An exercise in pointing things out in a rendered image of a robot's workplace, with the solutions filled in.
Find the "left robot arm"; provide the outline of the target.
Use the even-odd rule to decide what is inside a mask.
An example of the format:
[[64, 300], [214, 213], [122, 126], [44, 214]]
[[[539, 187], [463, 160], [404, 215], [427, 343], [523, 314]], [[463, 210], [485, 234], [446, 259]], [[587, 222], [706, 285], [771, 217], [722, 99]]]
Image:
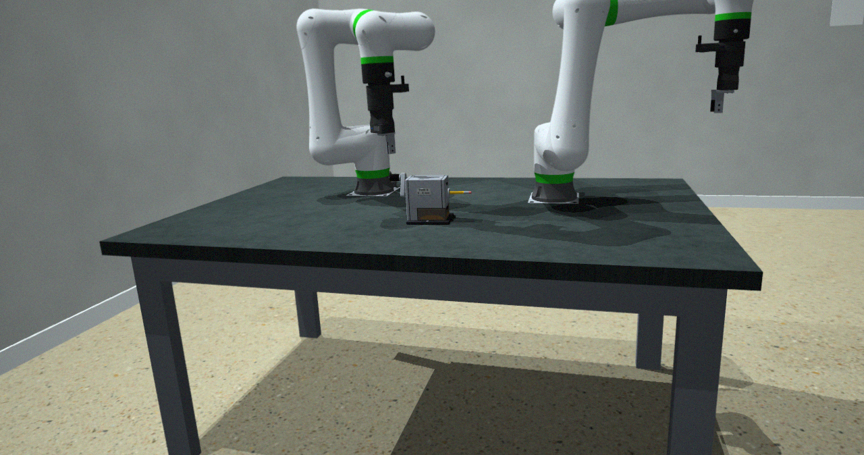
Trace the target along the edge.
[[564, 46], [551, 122], [535, 131], [531, 198], [545, 203], [577, 199], [573, 176], [589, 153], [593, 80], [605, 26], [678, 14], [752, 19], [752, 6], [753, 0], [556, 0], [553, 20], [564, 29]]

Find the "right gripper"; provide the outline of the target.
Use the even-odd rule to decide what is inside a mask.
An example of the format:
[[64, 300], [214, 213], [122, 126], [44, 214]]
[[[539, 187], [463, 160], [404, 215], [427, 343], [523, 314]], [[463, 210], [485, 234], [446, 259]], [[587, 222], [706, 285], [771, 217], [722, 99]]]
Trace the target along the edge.
[[[387, 154], [396, 153], [395, 126], [392, 117], [393, 92], [408, 92], [408, 84], [395, 82], [393, 62], [374, 62], [361, 64], [363, 84], [367, 89], [367, 105], [371, 114], [371, 133], [385, 136]], [[391, 73], [389, 73], [391, 72]]]

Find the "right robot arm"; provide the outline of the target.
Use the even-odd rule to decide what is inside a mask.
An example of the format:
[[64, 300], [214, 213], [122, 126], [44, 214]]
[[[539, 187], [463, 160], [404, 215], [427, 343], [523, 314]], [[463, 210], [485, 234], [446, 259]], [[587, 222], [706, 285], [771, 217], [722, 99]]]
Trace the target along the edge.
[[337, 44], [358, 44], [361, 64], [393, 62], [393, 50], [428, 48], [434, 41], [434, 22], [421, 12], [310, 9], [300, 15], [297, 32], [306, 71], [313, 159], [321, 165], [354, 163], [355, 194], [393, 192], [397, 182], [389, 180], [392, 173], [385, 136], [371, 133], [370, 125], [342, 125], [334, 48]]

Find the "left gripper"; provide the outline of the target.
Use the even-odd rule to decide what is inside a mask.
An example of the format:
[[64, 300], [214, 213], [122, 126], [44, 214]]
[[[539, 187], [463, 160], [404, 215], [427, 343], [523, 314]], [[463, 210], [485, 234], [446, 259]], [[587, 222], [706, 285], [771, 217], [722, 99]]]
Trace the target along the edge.
[[738, 70], [744, 65], [746, 42], [749, 38], [751, 19], [731, 19], [715, 21], [715, 36], [718, 43], [695, 44], [695, 52], [715, 53], [715, 68], [718, 68], [717, 90], [711, 90], [710, 111], [723, 113], [724, 93], [734, 93], [738, 90]]

